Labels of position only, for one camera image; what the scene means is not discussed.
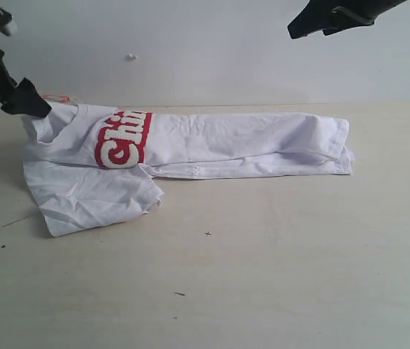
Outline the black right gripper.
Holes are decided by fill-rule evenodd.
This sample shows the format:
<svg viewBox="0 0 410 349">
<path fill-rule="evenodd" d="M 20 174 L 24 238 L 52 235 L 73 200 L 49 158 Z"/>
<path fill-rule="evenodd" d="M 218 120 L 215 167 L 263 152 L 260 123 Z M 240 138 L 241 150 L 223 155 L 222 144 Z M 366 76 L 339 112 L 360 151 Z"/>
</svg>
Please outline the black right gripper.
<svg viewBox="0 0 410 349">
<path fill-rule="evenodd" d="M 405 0 L 309 1 L 287 29 L 291 39 L 321 31 L 329 36 L 357 25 L 373 25 L 385 12 Z"/>
</svg>

